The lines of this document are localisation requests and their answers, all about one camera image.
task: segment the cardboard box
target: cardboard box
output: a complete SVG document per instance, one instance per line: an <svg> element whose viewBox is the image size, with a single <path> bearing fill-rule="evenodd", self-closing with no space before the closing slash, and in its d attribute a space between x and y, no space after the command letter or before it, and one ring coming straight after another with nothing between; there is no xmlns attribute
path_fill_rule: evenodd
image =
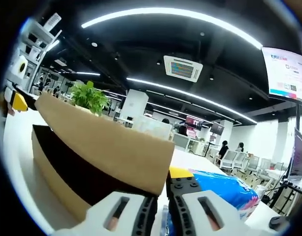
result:
<svg viewBox="0 0 302 236"><path fill-rule="evenodd" d="M78 218L110 191L160 195L174 143L96 117L49 94L35 103L49 127L33 127L36 163Z"/></svg>

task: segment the cardboard flap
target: cardboard flap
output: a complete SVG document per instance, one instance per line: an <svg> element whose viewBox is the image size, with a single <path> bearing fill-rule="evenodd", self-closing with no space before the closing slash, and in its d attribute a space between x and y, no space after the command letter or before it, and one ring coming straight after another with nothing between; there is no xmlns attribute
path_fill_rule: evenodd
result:
<svg viewBox="0 0 302 236"><path fill-rule="evenodd" d="M134 187L161 194L174 143L94 116L49 94L42 94L35 106L56 135L93 166Z"/></svg>

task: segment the yellow tape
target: yellow tape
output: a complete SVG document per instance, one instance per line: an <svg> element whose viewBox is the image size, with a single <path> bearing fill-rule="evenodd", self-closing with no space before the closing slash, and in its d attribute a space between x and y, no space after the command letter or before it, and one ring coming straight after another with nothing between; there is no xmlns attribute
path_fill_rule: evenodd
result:
<svg viewBox="0 0 302 236"><path fill-rule="evenodd" d="M193 177L194 176L188 170L177 168L177 167L170 166L169 170L170 170L171 178L187 178L187 177Z"/></svg>

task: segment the yellow object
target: yellow object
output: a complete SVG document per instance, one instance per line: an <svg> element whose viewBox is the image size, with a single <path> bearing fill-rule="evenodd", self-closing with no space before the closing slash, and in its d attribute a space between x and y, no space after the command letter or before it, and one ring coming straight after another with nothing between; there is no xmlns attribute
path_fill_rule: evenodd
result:
<svg viewBox="0 0 302 236"><path fill-rule="evenodd" d="M11 100L10 104L12 104L12 108L14 110L22 111L22 112L25 112L28 110L28 105L27 105L24 97L21 94L14 91L12 97L13 97L13 99Z"/></svg>
<svg viewBox="0 0 302 236"><path fill-rule="evenodd" d="M187 178L187 177L193 177L194 176L188 170L177 168L177 167L170 166L169 170L170 170L171 178Z"/></svg>

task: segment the laptop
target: laptop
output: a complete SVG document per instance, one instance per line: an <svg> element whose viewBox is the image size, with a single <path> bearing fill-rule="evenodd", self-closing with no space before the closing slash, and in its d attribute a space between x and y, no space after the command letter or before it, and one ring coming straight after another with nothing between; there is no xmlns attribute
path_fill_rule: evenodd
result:
<svg viewBox="0 0 302 236"><path fill-rule="evenodd" d="M302 192L302 134L297 128L294 130L294 146L287 182Z"/></svg>

